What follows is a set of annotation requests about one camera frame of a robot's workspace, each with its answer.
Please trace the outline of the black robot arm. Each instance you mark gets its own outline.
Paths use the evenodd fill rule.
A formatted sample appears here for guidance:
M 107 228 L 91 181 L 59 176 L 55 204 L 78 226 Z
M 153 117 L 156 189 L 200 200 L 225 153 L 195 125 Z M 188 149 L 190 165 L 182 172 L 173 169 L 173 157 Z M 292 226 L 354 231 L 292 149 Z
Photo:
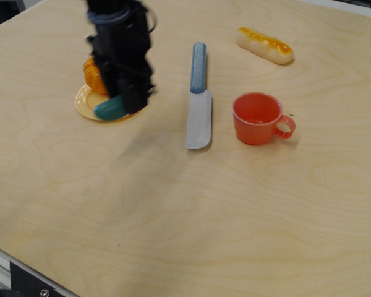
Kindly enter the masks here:
M 95 35 L 87 41 L 109 99 L 94 108 L 96 116 L 113 121 L 148 105 L 153 70 L 146 55 L 151 48 L 148 9 L 140 1 L 88 1 L 87 17 Z

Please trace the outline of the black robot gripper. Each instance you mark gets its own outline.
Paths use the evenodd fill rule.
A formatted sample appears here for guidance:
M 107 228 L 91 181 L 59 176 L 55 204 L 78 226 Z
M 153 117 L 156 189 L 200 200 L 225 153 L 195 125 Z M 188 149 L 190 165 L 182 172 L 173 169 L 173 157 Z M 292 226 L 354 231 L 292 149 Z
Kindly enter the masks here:
M 96 35 L 87 38 L 95 64 L 109 97 L 122 95 L 128 114 L 144 109 L 154 93 L 153 71 L 146 60 L 152 32 L 147 14 L 145 6 L 96 6 L 87 11 L 96 28 Z

